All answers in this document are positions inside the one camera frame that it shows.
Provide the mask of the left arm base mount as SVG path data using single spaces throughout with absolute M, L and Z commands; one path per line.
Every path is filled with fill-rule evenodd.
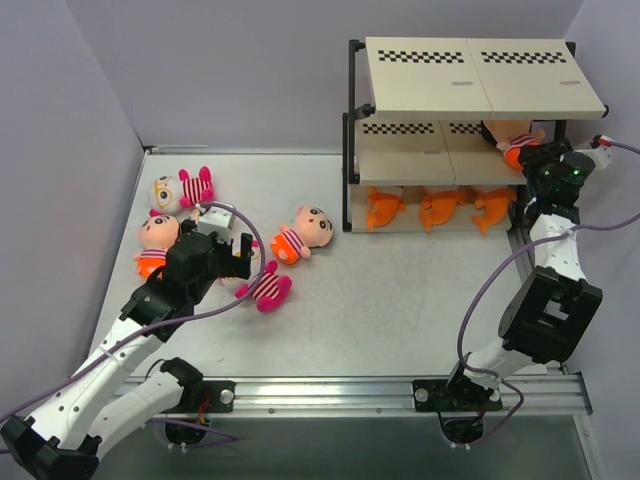
M 231 380 L 207 380 L 200 388 L 199 414 L 230 413 L 233 411 L 236 384 Z

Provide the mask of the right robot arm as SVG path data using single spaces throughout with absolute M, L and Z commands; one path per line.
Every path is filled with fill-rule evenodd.
M 587 178 L 611 160 L 611 141 L 603 136 L 581 150 L 567 141 L 522 149 L 527 194 L 516 205 L 516 218 L 528 231 L 533 268 L 506 307 L 496 339 L 459 355 L 443 385 L 454 409 L 481 409 L 506 378 L 527 367 L 564 362 L 576 349 L 603 300 L 580 265 L 576 202 Z

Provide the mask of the orange shark plush back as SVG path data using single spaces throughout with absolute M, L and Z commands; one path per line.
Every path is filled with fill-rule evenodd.
M 403 186 L 369 186 L 367 228 L 384 227 L 391 223 L 399 212 L 405 212 L 406 203 L 402 200 Z

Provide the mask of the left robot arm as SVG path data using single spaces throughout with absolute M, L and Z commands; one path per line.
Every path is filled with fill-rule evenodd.
M 216 233 L 183 233 L 131 295 L 96 349 L 66 382 L 36 397 L 38 408 L 1 418 L 1 437 L 14 461 L 35 479 L 88 479 L 114 444 L 156 415 L 190 411 L 202 399 L 202 373 L 173 358 L 141 385 L 114 395 L 130 374 L 165 344 L 215 280 L 248 279 L 259 238 L 244 233 L 240 251 Z

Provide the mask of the orange shark plush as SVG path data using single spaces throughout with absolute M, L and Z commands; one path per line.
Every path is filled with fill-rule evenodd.
M 406 203 L 402 200 L 403 186 L 369 186 L 367 228 L 384 227 L 391 223 L 399 212 L 405 212 Z
M 517 194 L 510 187 L 487 191 L 476 188 L 474 192 L 474 207 L 477 213 L 471 219 L 480 233 L 487 235 L 490 227 L 497 225 L 507 216 L 510 204 L 517 200 Z
M 419 206 L 419 218 L 425 231 L 446 224 L 458 206 L 466 204 L 466 195 L 460 190 L 423 186 L 423 197 Z

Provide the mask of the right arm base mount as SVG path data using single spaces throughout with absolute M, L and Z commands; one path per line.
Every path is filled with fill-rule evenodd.
M 417 379 L 412 382 L 414 408 L 418 412 L 498 412 L 503 408 L 493 390 L 474 383 L 450 385 L 444 379 Z

